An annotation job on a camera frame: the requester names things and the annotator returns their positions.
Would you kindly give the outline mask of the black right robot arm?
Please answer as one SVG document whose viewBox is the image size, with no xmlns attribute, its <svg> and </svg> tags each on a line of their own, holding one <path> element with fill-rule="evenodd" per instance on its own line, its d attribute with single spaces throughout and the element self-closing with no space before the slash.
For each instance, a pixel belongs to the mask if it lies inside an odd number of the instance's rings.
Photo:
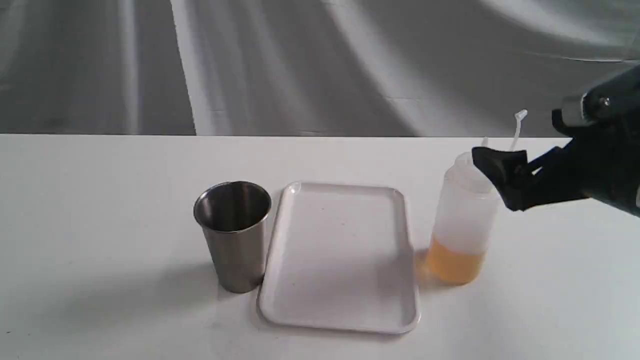
<svg viewBox="0 0 640 360">
<path fill-rule="evenodd" d="M 473 164 L 512 211 L 594 199 L 638 217 L 640 184 L 640 70 L 620 73 L 567 96 L 551 124 L 570 138 L 529 160 L 525 150 L 476 146 Z"/>
</svg>

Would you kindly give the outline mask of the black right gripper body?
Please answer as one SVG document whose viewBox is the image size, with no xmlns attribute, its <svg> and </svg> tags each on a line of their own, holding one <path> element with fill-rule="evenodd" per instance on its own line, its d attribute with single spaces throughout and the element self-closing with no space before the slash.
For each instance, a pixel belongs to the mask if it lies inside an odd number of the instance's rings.
<svg viewBox="0 0 640 360">
<path fill-rule="evenodd" d="M 599 121 L 576 131 L 578 184 L 586 197 L 638 217 L 639 111 Z"/>
</svg>

